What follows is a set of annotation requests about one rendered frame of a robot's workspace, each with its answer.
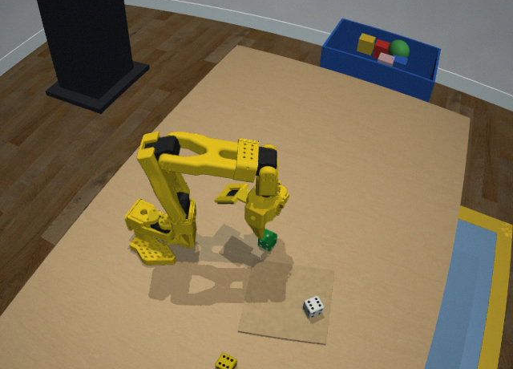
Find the green die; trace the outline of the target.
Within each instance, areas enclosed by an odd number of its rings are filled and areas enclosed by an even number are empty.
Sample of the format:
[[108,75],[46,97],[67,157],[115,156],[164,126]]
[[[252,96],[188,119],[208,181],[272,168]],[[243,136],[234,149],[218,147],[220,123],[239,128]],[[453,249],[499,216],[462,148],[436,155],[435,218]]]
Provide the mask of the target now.
[[265,234],[262,237],[262,239],[258,238],[258,246],[268,251],[271,251],[271,249],[275,246],[276,243],[277,234],[268,229],[265,229]]

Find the yellow die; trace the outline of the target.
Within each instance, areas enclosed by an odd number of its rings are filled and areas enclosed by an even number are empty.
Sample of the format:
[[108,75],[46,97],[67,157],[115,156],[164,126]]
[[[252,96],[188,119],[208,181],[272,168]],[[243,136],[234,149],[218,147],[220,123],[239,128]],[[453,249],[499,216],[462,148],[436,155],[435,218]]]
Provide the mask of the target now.
[[236,365],[237,359],[224,352],[220,355],[215,364],[216,369],[235,369]]

